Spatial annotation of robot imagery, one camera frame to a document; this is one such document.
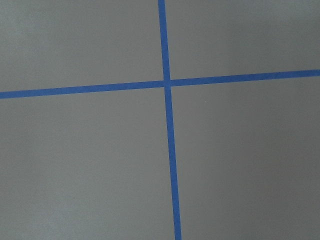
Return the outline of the brown paper table cover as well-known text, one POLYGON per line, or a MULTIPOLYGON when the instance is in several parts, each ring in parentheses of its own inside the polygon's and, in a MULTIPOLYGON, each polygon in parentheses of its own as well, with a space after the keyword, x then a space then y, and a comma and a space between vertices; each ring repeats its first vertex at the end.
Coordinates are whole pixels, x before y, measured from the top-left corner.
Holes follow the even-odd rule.
POLYGON ((317 240, 317 0, 3 0, 3 240, 317 240))

